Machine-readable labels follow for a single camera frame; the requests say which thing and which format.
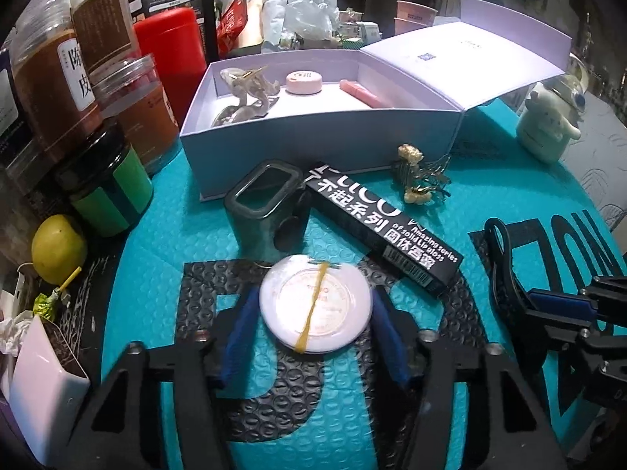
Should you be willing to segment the round white compact case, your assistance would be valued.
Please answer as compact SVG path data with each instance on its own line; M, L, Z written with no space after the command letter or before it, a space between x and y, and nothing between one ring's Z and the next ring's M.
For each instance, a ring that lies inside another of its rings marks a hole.
M325 354L351 344L366 329L372 293L355 265L294 255L269 269L259 306L278 342L300 354Z

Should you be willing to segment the black lip gloss box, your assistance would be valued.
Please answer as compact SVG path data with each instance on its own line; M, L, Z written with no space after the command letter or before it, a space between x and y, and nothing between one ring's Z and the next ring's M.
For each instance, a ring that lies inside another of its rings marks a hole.
M317 163L306 174L312 205L430 294L449 289L463 255L348 174Z

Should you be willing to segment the dark green square tin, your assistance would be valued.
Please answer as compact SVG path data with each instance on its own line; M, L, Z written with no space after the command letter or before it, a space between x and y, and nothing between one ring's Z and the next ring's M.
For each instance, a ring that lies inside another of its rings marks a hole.
M312 197L296 166L258 164L227 193L224 208L240 257L274 263L302 251Z

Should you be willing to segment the gold flower hair claw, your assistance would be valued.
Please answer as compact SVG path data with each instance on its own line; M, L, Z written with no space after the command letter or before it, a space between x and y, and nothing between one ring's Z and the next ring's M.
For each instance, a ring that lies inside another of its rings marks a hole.
M424 154L413 145L405 143L397 148L397 160L392 164L394 179L403 188L405 204L426 205L440 202L451 193L451 180L446 175L451 156L427 161Z

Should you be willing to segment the black curved hair clip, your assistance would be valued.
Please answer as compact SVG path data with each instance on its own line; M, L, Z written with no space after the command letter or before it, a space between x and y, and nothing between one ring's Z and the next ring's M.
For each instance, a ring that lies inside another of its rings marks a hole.
M509 231L503 221L491 217L485 224L488 244L490 298L492 308L507 324L533 307L513 270L513 253Z

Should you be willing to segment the teal bubble mailer mat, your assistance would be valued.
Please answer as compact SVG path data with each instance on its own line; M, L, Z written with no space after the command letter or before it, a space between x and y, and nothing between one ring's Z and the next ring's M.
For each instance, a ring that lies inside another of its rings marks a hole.
M516 115L502 102L464 118L448 175L451 197L411 214L462 254L459 275L430 296L337 225L312 214L295 262L258 265L237 256L219 202L202 202L184 155L153 181L150 207L125 242L109 299L102 367L140 341L172 344L208 327L246 284L279 280L273 302L284 328L329 336L361 313L357 290L385 286L393 304L418 325L455 344L502 342L490 308L482 229L490 217L508 227L515 274L524 286L572 293L596 273L621 275L626 263L608 226L575 177L545 166L515 138ZM241 469L372 469L381 461L374 437L374 350L367 332L321 354L294 354L258 322L254 344L218 398L223 426Z

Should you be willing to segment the white square planter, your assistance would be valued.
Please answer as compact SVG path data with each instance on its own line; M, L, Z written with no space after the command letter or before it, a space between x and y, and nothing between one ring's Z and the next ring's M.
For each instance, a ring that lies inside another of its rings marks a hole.
M36 461L60 463L91 385L60 328L33 317L9 388L9 407Z

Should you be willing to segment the green labelled dark jar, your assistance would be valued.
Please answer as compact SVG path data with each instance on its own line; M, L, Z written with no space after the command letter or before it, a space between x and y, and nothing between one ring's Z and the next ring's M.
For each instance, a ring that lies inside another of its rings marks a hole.
M151 179L115 118L103 120L63 159L58 178L73 208L103 238L135 226L153 196Z

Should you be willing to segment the yellow lemon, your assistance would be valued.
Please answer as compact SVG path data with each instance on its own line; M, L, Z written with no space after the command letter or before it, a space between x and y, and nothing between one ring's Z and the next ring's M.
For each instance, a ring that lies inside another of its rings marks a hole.
M36 273L43 281L60 286L87 257L87 244L67 217L48 217L35 233L31 254Z

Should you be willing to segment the lilac gift box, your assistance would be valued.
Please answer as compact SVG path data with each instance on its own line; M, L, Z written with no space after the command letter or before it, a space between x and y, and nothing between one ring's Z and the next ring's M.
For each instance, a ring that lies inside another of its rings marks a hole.
M279 159L301 169L326 163L345 173L388 168L404 143L429 160L447 154L466 112L508 92L563 73L572 41L550 25L484 0L462 0L458 18L358 50L294 50L211 64L181 130L202 199L225 196L258 163ZM212 121L236 98L225 68L266 66L270 82L288 73L322 75L317 94L287 91L264 118ZM391 108L370 108L339 88L355 81Z

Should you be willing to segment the beige hair claw clip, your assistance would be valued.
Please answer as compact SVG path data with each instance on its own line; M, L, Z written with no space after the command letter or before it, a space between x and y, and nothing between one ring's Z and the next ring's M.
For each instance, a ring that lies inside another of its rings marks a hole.
M238 104L224 108L216 115L212 126L260 119L268 114L279 100L282 85L279 81L268 81L264 76L265 69L266 66L251 70L225 68L220 71L220 78L227 84L230 94L238 100Z

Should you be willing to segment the pink lipstick tube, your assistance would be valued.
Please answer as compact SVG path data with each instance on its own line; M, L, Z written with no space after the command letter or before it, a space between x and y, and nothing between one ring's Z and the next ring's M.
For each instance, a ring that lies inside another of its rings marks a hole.
M341 80L339 88L370 108L391 108L391 105L355 81Z

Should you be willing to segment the small pink round jar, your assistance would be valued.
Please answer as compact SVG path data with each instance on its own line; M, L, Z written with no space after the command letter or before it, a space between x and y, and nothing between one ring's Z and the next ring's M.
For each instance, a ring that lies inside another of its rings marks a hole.
M319 72L311 70L293 71L286 76L285 89L290 94L309 96L322 90L323 79Z

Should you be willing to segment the short orange spice jar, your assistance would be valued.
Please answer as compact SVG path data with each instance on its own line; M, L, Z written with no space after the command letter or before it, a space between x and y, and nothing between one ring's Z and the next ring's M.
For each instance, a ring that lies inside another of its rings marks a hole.
M150 176L179 153L179 124L151 54L124 60L94 85L104 118L114 117Z

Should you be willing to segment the red cylindrical canister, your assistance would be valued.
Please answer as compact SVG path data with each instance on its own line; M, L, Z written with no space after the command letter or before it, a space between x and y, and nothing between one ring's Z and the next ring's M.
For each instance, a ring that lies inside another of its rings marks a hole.
M196 14L176 7L137 21L134 31L143 55L151 54L174 118L183 125L207 68Z

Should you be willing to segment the jar with white label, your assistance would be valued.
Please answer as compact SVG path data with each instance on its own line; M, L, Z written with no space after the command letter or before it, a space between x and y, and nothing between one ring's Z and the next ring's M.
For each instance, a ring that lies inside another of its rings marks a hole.
M32 0L9 46L14 84L35 137L58 163L102 123L66 0Z

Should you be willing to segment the red snack packet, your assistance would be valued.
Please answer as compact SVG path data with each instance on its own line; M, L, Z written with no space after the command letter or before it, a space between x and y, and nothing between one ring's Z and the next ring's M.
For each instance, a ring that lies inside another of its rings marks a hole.
M217 27L217 45L221 58L227 56L237 43L238 36L248 23L246 0L233 0L223 13Z

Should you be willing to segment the pink paper cups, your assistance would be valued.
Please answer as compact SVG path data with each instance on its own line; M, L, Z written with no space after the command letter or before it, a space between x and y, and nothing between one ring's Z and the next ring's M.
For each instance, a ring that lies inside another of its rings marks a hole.
M397 16L394 17L394 34L401 35L431 27L438 14L436 9L420 3L397 0Z

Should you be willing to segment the clear plastic bag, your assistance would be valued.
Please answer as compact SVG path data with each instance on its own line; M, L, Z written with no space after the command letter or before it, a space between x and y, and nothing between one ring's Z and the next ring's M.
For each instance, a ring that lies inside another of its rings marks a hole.
M286 5L284 28L306 40L330 40L337 32L339 9L327 0L293 0Z

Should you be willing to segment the tall brown spice jar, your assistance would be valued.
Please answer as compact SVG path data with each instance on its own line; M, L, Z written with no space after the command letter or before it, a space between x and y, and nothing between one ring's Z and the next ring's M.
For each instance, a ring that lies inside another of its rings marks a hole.
M70 9L91 78L103 78L112 65L140 56L129 0L70 0Z

